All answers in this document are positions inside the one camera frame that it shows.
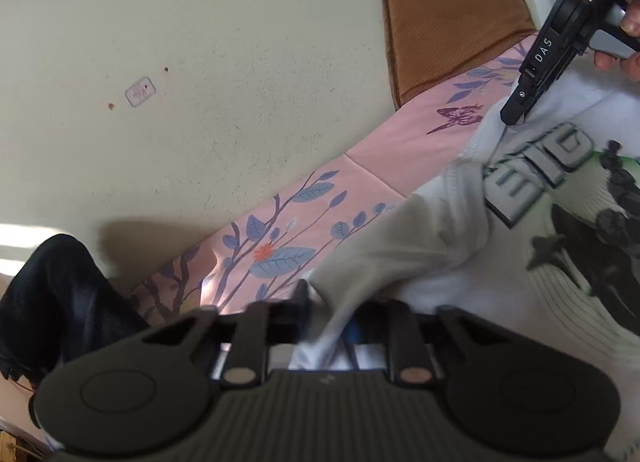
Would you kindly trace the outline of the person's right hand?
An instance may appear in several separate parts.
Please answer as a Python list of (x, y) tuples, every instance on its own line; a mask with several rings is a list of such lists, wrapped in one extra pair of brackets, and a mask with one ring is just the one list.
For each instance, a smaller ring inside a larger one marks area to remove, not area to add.
[[(639, 41), (639, 0), (628, 0), (624, 6), (615, 4), (606, 14), (606, 23), (613, 27), (616, 37), (622, 37), (626, 44)], [(632, 82), (639, 82), (639, 53), (635, 52), (626, 58), (596, 51), (593, 63), (601, 71), (611, 71), (615, 66), (620, 67), (622, 74)]]

